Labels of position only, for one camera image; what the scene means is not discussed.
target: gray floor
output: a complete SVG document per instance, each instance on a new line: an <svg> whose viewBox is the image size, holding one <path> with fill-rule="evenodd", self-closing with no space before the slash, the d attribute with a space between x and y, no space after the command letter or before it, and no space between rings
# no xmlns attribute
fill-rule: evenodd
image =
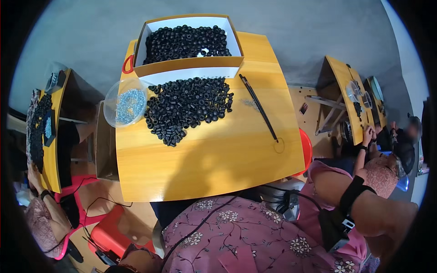
<svg viewBox="0 0 437 273"><path fill-rule="evenodd" d="M380 0L53 0L23 50L10 106L27 111L31 91L44 88L52 61L73 68L106 94L120 79L128 43L144 21L188 13L228 14L236 30L266 35L291 85L315 86L323 57L330 55L349 63L362 78L377 76L389 120L403 125L412 111Z"/></svg>

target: brown cardboard box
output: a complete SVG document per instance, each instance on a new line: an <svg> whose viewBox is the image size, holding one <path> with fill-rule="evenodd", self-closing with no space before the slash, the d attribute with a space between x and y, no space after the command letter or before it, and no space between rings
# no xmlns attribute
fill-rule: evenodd
<svg viewBox="0 0 437 273"><path fill-rule="evenodd" d="M225 30L227 48L232 56L194 57L162 61L143 65L146 59L146 38L161 27L174 28L178 25L188 25L193 28L200 26L213 27L218 25ZM243 51L236 31L228 15L222 14L185 14L158 18L146 21L138 38L134 54L134 71L139 78L151 83L161 84L177 79L194 77L235 77L244 60Z"/></svg>
<svg viewBox="0 0 437 273"><path fill-rule="evenodd" d="M103 102L99 105L95 143L97 178L120 182L115 148L115 128L106 122L103 115Z"/></svg>

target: pink floral shirt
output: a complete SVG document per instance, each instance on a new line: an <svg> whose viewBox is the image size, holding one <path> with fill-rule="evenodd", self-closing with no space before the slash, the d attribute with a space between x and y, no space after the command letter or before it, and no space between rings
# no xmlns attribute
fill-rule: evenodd
<svg viewBox="0 0 437 273"><path fill-rule="evenodd" d="M315 162L309 170L309 179L302 193L313 196L322 208L332 209L321 202L314 193L311 172L330 169ZM198 201L181 213L163 230L166 254L182 237L192 232L215 208L232 197L213 197ZM360 272L361 262L367 254L363 236L353 229L350 241L334 254L321 246L322 237L317 219L318 210L310 201L299 200L299 220L290 222L265 204L237 197L217 210L191 236L176 247L163 272ZM251 253L251 261L244 260L238 267L239 251Z"/></svg>

